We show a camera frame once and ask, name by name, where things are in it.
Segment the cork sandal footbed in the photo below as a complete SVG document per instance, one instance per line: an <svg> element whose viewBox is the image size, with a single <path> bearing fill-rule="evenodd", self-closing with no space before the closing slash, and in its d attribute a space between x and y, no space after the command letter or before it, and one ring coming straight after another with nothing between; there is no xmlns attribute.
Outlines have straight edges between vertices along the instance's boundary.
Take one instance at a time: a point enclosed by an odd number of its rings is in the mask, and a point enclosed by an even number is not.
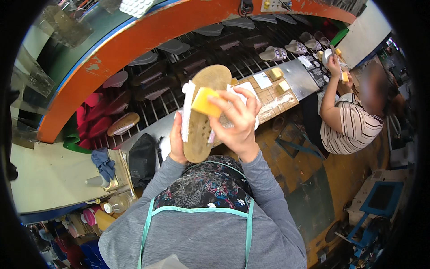
<svg viewBox="0 0 430 269"><path fill-rule="evenodd" d="M140 120L139 114L135 113L135 112L129 112L127 114L125 114L124 116L122 116L121 118L119 118L117 121L115 121L107 130L107 135L108 136L114 136L115 132L118 131L121 128L124 128L126 126L129 126L128 129L123 130L121 132L124 133L127 130L129 130L131 127L135 126Z"/></svg>
<svg viewBox="0 0 430 269"><path fill-rule="evenodd" d="M200 87L226 90L231 83L231 72L223 65L211 65L199 71L191 80L195 85L193 100ZM188 142L184 142L184 155L192 163L204 161L210 154L212 145L208 143L211 127L206 115L191 110L188 128Z"/></svg>

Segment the woman's right hand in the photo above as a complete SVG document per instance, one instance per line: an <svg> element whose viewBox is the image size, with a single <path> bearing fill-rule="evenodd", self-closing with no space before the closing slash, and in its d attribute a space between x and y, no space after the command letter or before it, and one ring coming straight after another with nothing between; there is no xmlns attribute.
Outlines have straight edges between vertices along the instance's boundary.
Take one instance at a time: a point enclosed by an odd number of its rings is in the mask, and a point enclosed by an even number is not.
<svg viewBox="0 0 430 269"><path fill-rule="evenodd" d="M210 126L221 142L234 151L243 162L248 163L253 161L260 151L255 142L254 126L261 103L247 89L234 87L233 90L247 98L246 105L239 96L227 91L218 91L221 98L209 96L208 100L224 112L234 127L226 129L219 119L213 117L209 117Z"/></svg>
<svg viewBox="0 0 430 269"><path fill-rule="evenodd" d="M327 62L327 69L332 74L332 77L339 78L341 76L341 64L339 63L336 53L330 56Z"/></svg>

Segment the sandal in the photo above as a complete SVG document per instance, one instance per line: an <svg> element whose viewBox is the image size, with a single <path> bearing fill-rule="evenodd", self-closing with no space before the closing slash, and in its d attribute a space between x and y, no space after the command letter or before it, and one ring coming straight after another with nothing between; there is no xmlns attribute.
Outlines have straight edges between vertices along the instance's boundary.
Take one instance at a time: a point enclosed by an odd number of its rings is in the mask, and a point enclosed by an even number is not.
<svg viewBox="0 0 430 269"><path fill-rule="evenodd" d="M314 37L324 46L328 46L330 44L330 40L324 36L323 32L315 32Z"/></svg>
<svg viewBox="0 0 430 269"><path fill-rule="evenodd" d="M259 49L267 46L269 44L269 40L266 37L259 34L253 37L248 37L243 39L242 43L244 46L253 47L254 49Z"/></svg>
<svg viewBox="0 0 430 269"><path fill-rule="evenodd" d="M263 61L274 62L286 59L287 52L285 51L285 49L268 46L264 52L260 53L259 56Z"/></svg>
<svg viewBox="0 0 430 269"><path fill-rule="evenodd" d="M303 32L300 37L299 37L300 41L302 42L308 42L311 39L315 39L315 37L313 35L311 35L308 32Z"/></svg>
<svg viewBox="0 0 430 269"><path fill-rule="evenodd" d="M229 34L229 35L223 36L223 37L216 39L216 40L209 43L209 46L211 48L213 48L213 49L221 48L224 51L231 49L232 47L235 47L238 45L240 45L240 41L237 38L237 35L234 35L234 34Z"/></svg>
<svg viewBox="0 0 430 269"><path fill-rule="evenodd" d="M247 18L238 18L238 19L223 21L222 24L224 24L225 26L236 26L236 27L241 27L245 29L255 28L254 22Z"/></svg>
<svg viewBox="0 0 430 269"><path fill-rule="evenodd" d="M199 28L197 30L194 30L193 32L199 33L207 37L216 37L221 35L221 31L223 28L224 28L224 25L222 24L212 24L212 25L208 25L208 26Z"/></svg>
<svg viewBox="0 0 430 269"><path fill-rule="evenodd" d="M190 45L182 43L177 39L172 39L157 47L158 49L167 51L171 54L181 54L190 49Z"/></svg>
<svg viewBox="0 0 430 269"><path fill-rule="evenodd" d="M79 146L81 148L90 149L91 148L91 141L89 139L84 139L84 140L82 140L81 143L79 143Z"/></svg>
<svg viewBox="0 0 430 269"><path fill-rule="evenodd" d="M285 45L285 49L297 54L305 54L307 52L306 46L294 39L291 40L290 44Z"/></svg>
<svg viewBox="0 0 430 269"><path fill-rule="evenodd" d="M311 39L308 42L305 42L304 44L310 49L314 49L314 50L322 49L321 43L316 41L315 39Z"/></svg>
<svg viewBox="0 0 430 269"><path fill-rule="evenodd" d="M182 116L182 139L184 141L184 155L192 163L204 161L210 154L213 145L212 129L208 116L191 109L191 104L196 98L201 87L209 87L213 90L226 90L231 83L231 72L223 65L211 65L200 70L186 83L189 86L185 94Z"/></svg>
<svg viewBox="0 0 430 269"><path fill-rule="evenodd" d="M308 26L312 27L312 23L310 21L308 21L305 16L299 15L299 14L290 14L291 17L295 18L296 20L298 20L299 22L302 22Z"/></svg>
<svg viewBox="0 0 430 269"><path fill-rule="evenodd" d="M86 110L83 106L78 107L78 109L76 110L76 121L78 123L78 127L85 122L85 113Z"/></svg>
<svg viewBox="0 0 430 269"><path fill-rule="evenodd" d="M108 100L103 98L93 109L91 109L86 116L85 121L92 121L102 116L108 104Z"/></svg>
<svg viewBox="0 0 430 269"><path fill-rule="evenodd" d="M132 93L130 90L126 90L120 96L118 96L110 105L106 108L104 115L115 115L121 113L124 109L129 106Z"/></svg>
<svg viewBox="0 0 430 269"><path fill-rule="evenodd" d="M277 19L280 19L281 21L285 21L285 22L291 23L293 25L297 24L297 22L290 15L287 15L287 14L274 14L274 16Z"/></svg>
<svg viewBox="0 0 430 269"><path fill-rule="evenodd" d="M253 21L260 21L260 22L271 22L274 24L277 24L276 17L272 14L267 15L257 15L257 16L250 16L249 17Z"/></svg>
<svg viewBox="0 0 430 269"><path fill-rule="evenodd" d="M148 86L142 85L135 93L136 101L149 99L154 101L168 89L179 86L178 81L172 77L162 77Z"/></svg>
<svg viewBox="0 0 430 269"><path fill-rule="evenodd" d="M325 68L327 68L327 63L329 61L329 58L333 55L333 52L331 49L324 50L324 53L322 54L322 64Z"/></svg>
<svg viewBox="0 0 430 269"><path fill-rule="evenodd" d="M181 71L184 70L186 72L190 72L199 66L206 65L207 59L210 59L209 53L204 50L200 50L175 63L173 67L175 69L181 69Z"/></svg>
<svg viewBox="0 0 430 269"><path fill-rule="evenodd" d="M104 132L109 129L112 124L112 119L110 117L101 118L88 132L88 138L93 138L101 136Z"/></svg>
<svg viewBox="0 0 430 269"><path fill-rule="evenodd" d="M91 93L84 101L90 107L95 107L103 99L103 93Z"/></svg>

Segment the hand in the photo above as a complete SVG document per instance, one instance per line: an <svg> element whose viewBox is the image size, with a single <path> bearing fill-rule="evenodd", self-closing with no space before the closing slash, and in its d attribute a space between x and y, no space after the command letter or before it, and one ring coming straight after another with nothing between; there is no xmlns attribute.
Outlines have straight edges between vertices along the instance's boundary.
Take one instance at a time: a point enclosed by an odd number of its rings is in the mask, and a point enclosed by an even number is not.
<svg viewBox="0 0 430 269"><path fill-rule="evenodd" d="M182 116L177 111L175 114L175 120L173 121L172 130L170 131L170 158L179 162L180 164L186 164L188 162L184 155L184 143L182 142L181 135Z"/></svg>
<svg viewBox="0 0 430 269"><path fill-rule="evenodd" d="M345 86L350 90L350 89L352 89L352 76L351 76L351 73L349 71L346 71L346 73L348 75L349 82L345 83Z"/></svg>
<svg viewBox="0 0 430 269"><path fill-rule="evenodd" d="M338 56L336 53L333 56L330 56L329 61L327 62L327 69L332 74L332 77L340 78L341 76L341 65L339 64Z"/></svg>
<svg viewBox="0 0 430 269"><path fill-rule="evenodd" d="M243 162L248 163L253 161L260 151L255 142L254 126L261 103L249 90L236 87L233 90L247 98L246 105L239 96L226 91L218 91L220 98L208 97L208 100L224 112L234 127L225 129L219 120L213 117L209 118L210 126L227 147L234 151Z"/></svg>

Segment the teal apron strap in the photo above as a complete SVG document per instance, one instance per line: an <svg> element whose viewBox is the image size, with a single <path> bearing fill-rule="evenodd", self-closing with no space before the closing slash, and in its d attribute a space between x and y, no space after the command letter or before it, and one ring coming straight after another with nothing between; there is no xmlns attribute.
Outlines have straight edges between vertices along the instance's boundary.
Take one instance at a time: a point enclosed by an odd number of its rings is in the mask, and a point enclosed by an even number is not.
<svg viewBox="0 0 430 269"><path fill-rule="evenodd" d="M251 250L252 237L252 212L254 211L254 199L249 204L248 217L246 219L246 246L245 246L245 269L248 266L249 251Z"/></svg>
<svg viewBox="0 0 430 269"><path fill-rule="evenodd" d="M140 246L140 255L139 255L139 261L138 261L138 264L137 264L137 268L138 269L142 269L143 246L145 245L146 237L148 235L149 225L151 224L152 209L154 207L154 199L155 198L152 198L151 202L149 203L148 216L146 217L145 227L143 228L142 243L141 243L141 246Z"/></svg>

